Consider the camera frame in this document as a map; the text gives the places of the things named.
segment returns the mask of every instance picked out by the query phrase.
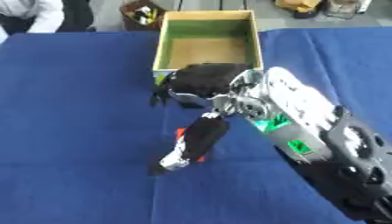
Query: robotic arm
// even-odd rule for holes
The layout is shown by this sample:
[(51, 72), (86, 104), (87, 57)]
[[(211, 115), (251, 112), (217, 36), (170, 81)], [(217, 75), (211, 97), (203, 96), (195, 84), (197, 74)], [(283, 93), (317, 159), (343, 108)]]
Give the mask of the robotic arm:
[[(217, 81), (212, 74), (223, 78)], [(198, 86), (193, 79), (209, 86)], [(212, 108), (159, 160), (154, 168), (159, 173), (197, 161), (226, 133), (225, 119), (240, 114), (347, 217), (392, 221), (392, 147), (346, 108), (331, 104), (287, 70), (272, 67), (263, 73), (245, 65), (193, 65), (169, 75), (156, 93), (157, 98)]]

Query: gray floor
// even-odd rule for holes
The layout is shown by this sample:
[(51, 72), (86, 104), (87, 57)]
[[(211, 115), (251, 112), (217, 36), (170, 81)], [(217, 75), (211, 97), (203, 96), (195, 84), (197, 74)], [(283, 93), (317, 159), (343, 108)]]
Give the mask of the gray floor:
[[(120, 5), (127, 0), (91, 0), (98, 31), (123, 29)], [(152, 0), (168, 11), (177, 10), (180, 0)], [(182, 11), (218, 10), (220, 0), (183, 0)], [(312, 19), (294, 19), (291, 13), (277, 8), (271, 0), (247, 0), (248, 9), (255, 11), (259, 31), (278, 28), (318, 28), (352, 26), (392, 26), (392, 0), (374, 0), (367, 13), (345, 20), (320, 13)], [(243, 9), (242, 0), (223, 0), (223, 10)]]

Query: open box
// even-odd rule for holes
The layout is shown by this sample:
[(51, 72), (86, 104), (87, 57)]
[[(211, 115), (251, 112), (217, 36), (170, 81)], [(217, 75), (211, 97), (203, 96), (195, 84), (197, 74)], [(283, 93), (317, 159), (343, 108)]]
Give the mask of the open box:
[(246, 63), (263, 69), (253, 11), (166, 12), (153, 66), (156, 83), (199, 63)]

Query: table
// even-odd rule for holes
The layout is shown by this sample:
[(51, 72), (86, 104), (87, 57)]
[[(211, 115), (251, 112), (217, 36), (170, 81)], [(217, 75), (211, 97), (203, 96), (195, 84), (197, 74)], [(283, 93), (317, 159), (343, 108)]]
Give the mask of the table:
[[(260, 37), (266, 67), (288, 68), (391, 137), (391, 29)], [(148, 177), (175, 129), (202, 112), (148, 105), (157, 41), (21, 34), (0, 46), (0, 223), (354, 223), (238, 116), (205, 163)]]

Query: person's arm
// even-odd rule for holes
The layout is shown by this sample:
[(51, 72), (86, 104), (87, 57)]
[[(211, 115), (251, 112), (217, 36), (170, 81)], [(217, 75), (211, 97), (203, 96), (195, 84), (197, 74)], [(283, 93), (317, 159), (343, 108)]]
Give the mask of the person's arm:
[(4, 28), (0, 25), (0, 45), (8, 38), (7, 32)]
[(27, 32), (56, 32), (64, 21), (61, 0), (37, 0), (38, 14)]

